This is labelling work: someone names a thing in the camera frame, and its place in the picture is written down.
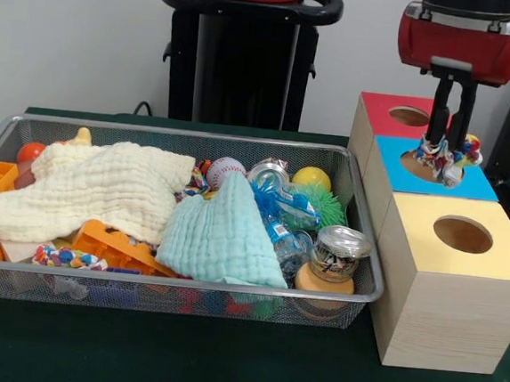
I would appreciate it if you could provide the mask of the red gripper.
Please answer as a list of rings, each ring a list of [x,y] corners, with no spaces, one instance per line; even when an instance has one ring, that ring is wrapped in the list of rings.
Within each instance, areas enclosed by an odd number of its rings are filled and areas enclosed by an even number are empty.
[[[425,139],[436,147],[447,131],[449,150],[461,150],[472,118],[476,82],[506,85],[510,81],[510,21],[478,20],[408,6],[401,16],[398,50],[404,64],[425,70],[434,66],[460,69],[471,74],[472,79],[460,83],[460,104],[448,131],[448,99],[454,77],[440,78],[425,133]]]

